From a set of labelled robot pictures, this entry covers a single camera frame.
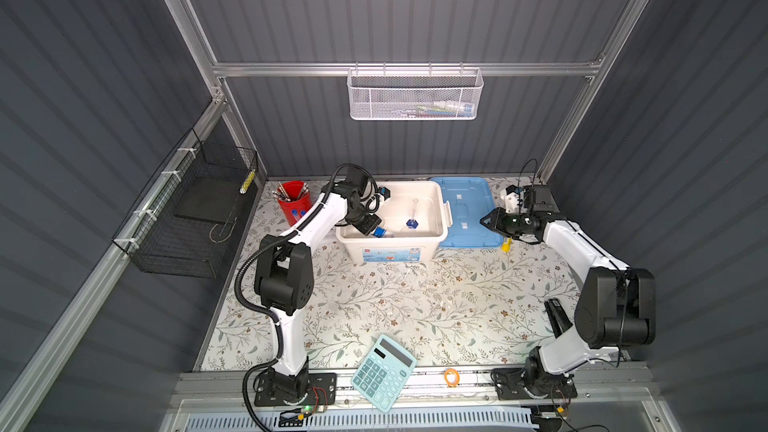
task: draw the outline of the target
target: floral pattern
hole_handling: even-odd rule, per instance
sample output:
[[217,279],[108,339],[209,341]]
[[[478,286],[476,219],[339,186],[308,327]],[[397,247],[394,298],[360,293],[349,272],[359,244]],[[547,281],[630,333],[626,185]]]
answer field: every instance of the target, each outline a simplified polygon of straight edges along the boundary
[[[488,178],[498,191],[517,178]],[[312,198],[324,182],[309,181]],[[288,226],[268,182],[248,232],[243,261],[262,237]],[[439,248],[424,264],[353,264],[331,231],[312,253],[315,289],[306,306],[305,346],[312,368],[356,368],[380,334],[396,338],[418,365],[521,363],[552,340],[543,302],[572,314],[579,292],[568,264],[546,245],[513,242],[509,252]],[[246,273],[245,296],[258,303]],[[202,370],[243,370],[273,357],[272,326],[238,304],[230,290],[207,345]]]

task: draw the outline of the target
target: teal calculator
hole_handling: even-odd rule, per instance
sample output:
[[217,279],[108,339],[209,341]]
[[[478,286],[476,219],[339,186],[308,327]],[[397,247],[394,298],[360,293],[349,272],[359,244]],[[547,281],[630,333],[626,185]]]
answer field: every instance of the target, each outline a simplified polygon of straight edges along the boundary
[[416,358],[382,334],[352,376],[352,386],[381,412],[389,412],[415,367]]

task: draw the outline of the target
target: red cup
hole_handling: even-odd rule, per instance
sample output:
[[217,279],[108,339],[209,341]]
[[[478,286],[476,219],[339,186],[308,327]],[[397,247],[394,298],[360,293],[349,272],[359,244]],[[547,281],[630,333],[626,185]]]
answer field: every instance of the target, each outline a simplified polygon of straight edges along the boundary
[[293,227],[300,218],[302,218],[311,208],[312,199],[310,193],[306,192],[303,196],[298,197],[304,188],[304,182],[301,180],[292,180],[283,184],[283,189],[286,191],[289,197],[296,198],[292,202],[284,202],[277,199],[277,203],[280,204],[280,208],[283,209],[283,214],[286,216],[288,225]]

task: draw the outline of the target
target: storage box handle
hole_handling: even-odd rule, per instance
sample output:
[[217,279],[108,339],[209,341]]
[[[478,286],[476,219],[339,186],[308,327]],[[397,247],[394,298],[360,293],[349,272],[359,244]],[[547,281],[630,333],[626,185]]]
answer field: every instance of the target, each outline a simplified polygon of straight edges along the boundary
[[446,209],[446,218],[448,220],[448,226],[450,227],[453,225],[453,214],[451,214],[451,203],[446,202],[445,204],[443,204],[443,207]]

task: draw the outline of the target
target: blue label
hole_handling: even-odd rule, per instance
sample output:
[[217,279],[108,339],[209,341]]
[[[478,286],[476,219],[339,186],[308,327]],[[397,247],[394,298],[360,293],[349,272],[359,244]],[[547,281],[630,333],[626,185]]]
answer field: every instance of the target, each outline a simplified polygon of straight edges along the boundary
[[418,262],[422,256],[421,247],[364,248],[364,262]]

